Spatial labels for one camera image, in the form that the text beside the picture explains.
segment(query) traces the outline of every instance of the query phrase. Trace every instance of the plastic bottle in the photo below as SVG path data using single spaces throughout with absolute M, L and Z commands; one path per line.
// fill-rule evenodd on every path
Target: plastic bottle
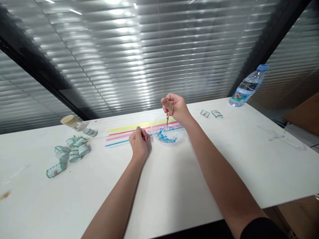
M 60 122 L 77 132 L 81 132 L 86 128 L 86 125 L 79 121 L 79 119 L 74 115 L 65 116 Z
M 265 71 L 268 68 L 269 65 L 259 65 L 257 70 L 247 76 L 242 83 L 240 83 L 237 90 L 230 98 L 229 103 L 235 107 L 243 106 L 261 86 L 265 78 Z

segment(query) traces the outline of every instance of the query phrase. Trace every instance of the brown stain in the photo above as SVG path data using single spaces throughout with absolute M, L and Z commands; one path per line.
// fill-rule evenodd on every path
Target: brown stain
M 8 192 L 2 194 L 0 200 L 7 198 L 10 195 L 10 193 L 11 193 L 11 191 L 8 191 Z

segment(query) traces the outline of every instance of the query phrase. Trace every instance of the hand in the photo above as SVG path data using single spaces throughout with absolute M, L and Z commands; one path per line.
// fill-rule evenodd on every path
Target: hand
M 132 160 L 139 160 L 144 163 L 147 157 L 146 142 L 151 141 L 150 135 L 146 133 L 145 129 L 137 126 L 136 130 L 129 137 L 129 141 L 133 150 Z
M 187 105 L 183 97 L 169 93 L 166 98 L 161 99 L 161 103 L 163 105 L 163 110 L 165 113 L 168 111 L 172 113 L 172 104 L 173 107 L 173 118 L 177 120 L 183 127 L 193 119 L 192 115 L 188 111 Z

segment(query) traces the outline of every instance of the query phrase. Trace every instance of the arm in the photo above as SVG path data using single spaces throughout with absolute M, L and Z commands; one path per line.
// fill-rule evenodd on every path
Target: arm
M 86 238 L 122 238 L 150 136 L 140 127 L 129 138 L 133 156 L 124 173 L 84 232 Z
M 173 117 L 187 131 L 206 183 L 236 239 L 255 218 L 267 217 L 233 167 L 218 151 L 205 132 L 189 113 L 184 99 L 168 94 L 161 100 L 164 112 L 171 110 Z

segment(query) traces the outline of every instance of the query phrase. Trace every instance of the left hand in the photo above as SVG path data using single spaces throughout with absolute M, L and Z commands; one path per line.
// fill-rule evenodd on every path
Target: left hand
M 141 160 L 144 163 L 147 157 L 146 142 L 151 141 L 150 135 L 146 133 L 145 129 L 137 126 L 135 132 L 129 137 L 129 141 L 133 150 L 132 159 Z

